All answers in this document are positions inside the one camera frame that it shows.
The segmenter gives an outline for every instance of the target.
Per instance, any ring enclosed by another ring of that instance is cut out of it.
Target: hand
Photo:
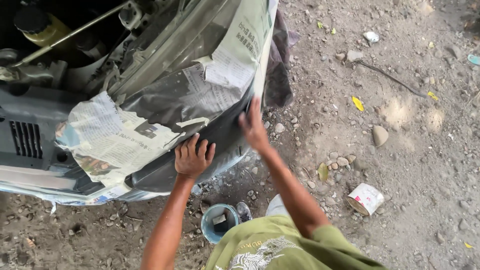
[[[212,164],[213,156],[215,155],[215,144],[210,146],[207,156],[207,140],[200,143],[198,154],[195,151],[200,134],[196,133],[190,139],[187,139],[183,144],[179,144],[175,148],[175,169],[178,175],[184,175],[188,179],[195,180],[205,169]]]
[[[267,131],[262,122],[262,115],[260,114],[260,98],[253,97],[248,111],[248,121],[245,113],[242,112],[239,117],[239,125],[243,131],[243,136],[251,147],[257,150],[260,154],[270,148],[268,142]]]

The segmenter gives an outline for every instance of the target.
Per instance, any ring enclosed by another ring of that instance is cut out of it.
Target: blue bucket
[[[225,233],[215,232],[213,226],[213,219],[221,216],[222,214],[225,214],[229,230],[239,224],[239,216],[237,211],[230,205],[219,203],[210,206],[210,208],[208,208],[202,217],[201,228],[205,238],[213,244],[218,244],[223,235],[225,235]]]

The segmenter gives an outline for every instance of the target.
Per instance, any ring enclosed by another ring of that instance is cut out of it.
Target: dirt ground
[[[294,102],[264,114],[272,145],[347,239],[388,268],[480,267],[480,102],[475,96],[480,71],[467,60],[468,54],[480,55],[480,43],[475,33],[464,32],[478,5],[473,0],[280,2],[289,28],[301,38],[291,58]],[[334,35],[325,31],[333,27]],[[362,36],[367,31],[379,34],[380,41],[369,46]],[[336,55],[348,50],[362,52],[366,63],[421,93],[433,92],[438,101],[418,97],[377,71],[339,61]],[[351,96],[363,102],[364,111]],[[275,130],[278,123],[285,131]],[[389,134],[380,147],[373,141],[374,125]],[[350,170],[330,170],[321,182],[315,171],[335,158],[331,152],[355,155],[356,162]],[[346,202],[360,183],[387,199],[370,217]],[[255,199],[247,196],[250,190]],[[260,217],[275,194],[267,168],[253,152],[206,183],[185,210],[176,268],[200,269],[214,248],[197,231],[202,199],[232,205],[243,200]],[[58,206],[50,216],[49,202],[13,194],[3,199],[0,269],[35,270],[138,268],[166,201],[130,203],[129,218],[112,221],[121,202]],[[36,247],[29,246],[30,239]]]

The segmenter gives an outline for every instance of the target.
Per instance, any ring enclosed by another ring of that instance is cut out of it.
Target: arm
[[[197,133],[175,148],[177,178],[167,204],[148,238],[140,266],[141,270],[173,269],[187,199],[195,184],[195,179],[212,163],[215,154],[215,144],[212,144],[205,156],[207,140],[200,143],[197,154],[195,145],[198,137]]]
[[[258,151],[272,175],[275,186],[282,197],[295,226],[305,238],[311,238],[312,232],[330,222],[317,204],[317,201],[292,175],[278,152],[269,142],[260,115],[260,99],[253,98],[248,120],[245,114],[239,118],[243,134],[249,144]]]

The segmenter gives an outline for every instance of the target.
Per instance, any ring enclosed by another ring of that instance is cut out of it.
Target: dry leaf
[[[35,248],[35,247],[36,247],[36,245],[35,245],[35,240],[30,239],[30,238],[28,238],[28,237],[25,238],[25,240],[27,240],[28,246],[29,246],[30,248]]]
[[[328,167],[325,165],[325,163],[321,163],[320,166],[318,166],[318,177],[320,178],[320,181],[327,181],[328,179]]]
[[[359,109],[360,111],[363,111],[363,105],[362,105],[360,99],[352,96],[352,101],[353,101],[353,103],[355,103],[355,106],[357,106],[357,109]]]
[[[437,98],[437,96],[436,96],[434,93],[428,92],[427,95],[429,95],[432,99],[438,101],[438,98]]]

